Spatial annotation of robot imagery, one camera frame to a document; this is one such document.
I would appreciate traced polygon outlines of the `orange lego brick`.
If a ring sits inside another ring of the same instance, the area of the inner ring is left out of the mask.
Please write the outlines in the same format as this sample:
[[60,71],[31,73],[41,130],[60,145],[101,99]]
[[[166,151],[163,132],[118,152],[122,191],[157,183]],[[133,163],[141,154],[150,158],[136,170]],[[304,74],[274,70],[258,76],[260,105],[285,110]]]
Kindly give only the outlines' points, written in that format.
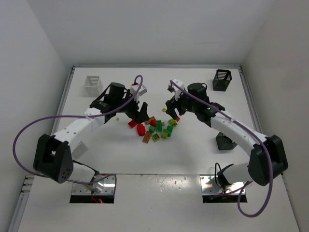
[[145,125],[149,125],[152,120],[156,120],[154,116],[150,117],[147,121],[144,122]]
[[142,142],[143,142],[143,143],[146,143],[146,144],[149,143],[149,141],[150,141],[150,139],[151,139],[151,136],[152,136],[152,133],[149,132],[149,131],[147,131],[147,132],[145,133],[144,137],[143,137]]

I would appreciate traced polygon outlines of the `lime square lego brick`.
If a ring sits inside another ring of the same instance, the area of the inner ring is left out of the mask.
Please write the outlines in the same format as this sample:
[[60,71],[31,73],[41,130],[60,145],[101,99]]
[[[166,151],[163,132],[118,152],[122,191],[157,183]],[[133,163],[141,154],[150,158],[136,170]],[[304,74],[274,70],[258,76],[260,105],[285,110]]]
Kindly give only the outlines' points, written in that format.
[[160,136],[159,136],[157,133],[155,133],[155,134],[152,136],[152,140],[153,140],[154,142],[157,142],[158,140],[160,140]]

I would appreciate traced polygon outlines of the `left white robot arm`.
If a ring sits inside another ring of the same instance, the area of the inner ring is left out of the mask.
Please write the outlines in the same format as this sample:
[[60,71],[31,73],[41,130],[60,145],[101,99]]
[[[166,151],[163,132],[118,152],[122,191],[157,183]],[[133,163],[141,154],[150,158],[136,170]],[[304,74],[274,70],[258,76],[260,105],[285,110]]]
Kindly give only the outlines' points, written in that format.
[[81,118],[52,135],[44,134],[38,139],[33,168],[58,183],[76,181],[91,182],[97,171],[73,158],[73,151],[95,129],[106,124],[117,113],[124,113],[136,123],[149,119],[147,103],[138,106],[139,97],[146,87],[134,83],[129,89],[112,82],[83,113]]

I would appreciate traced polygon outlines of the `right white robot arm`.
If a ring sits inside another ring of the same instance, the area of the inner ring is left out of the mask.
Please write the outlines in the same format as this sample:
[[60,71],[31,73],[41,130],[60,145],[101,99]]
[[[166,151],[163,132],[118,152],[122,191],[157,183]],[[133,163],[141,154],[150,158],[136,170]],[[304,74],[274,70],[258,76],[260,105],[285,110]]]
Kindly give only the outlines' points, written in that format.
[[174,96],[166,101],[166,113],[173,119],[191,112],[197,119],[221,132],[239,145],[249,156],[242,164],[229,164],[217,174],[217,184],[225,188],[235,182],[253,181],[266,186],[288,168],[283,142],[276,135],[266,136],[235,120],[226,109],[207,96],[207,85],[192,83],[184,87],[171,80],[168,87]]

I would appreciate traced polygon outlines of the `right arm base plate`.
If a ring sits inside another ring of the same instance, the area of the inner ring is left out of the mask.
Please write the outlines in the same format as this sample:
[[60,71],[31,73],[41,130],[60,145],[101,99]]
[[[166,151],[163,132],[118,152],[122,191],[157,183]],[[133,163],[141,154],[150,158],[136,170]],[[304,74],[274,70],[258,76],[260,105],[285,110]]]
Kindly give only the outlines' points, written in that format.
[[236,182],[227,186],[225,190],[219,187],[214,180],[214,175],[200,176],[202,196],[213,196],[219,194],[238,194],[240,189],[244,186],[243,182]]

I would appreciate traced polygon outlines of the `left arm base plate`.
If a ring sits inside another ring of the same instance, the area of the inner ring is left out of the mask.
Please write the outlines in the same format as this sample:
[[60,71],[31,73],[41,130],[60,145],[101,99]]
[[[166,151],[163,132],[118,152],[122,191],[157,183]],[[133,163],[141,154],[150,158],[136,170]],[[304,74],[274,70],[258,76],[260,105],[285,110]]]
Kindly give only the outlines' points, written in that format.
[[81,185],[74,183],[72,185],[72,196],[112,196],[115,194],[117,177],[116,175],[98,174],[94,177],[97,181],[91,185]]

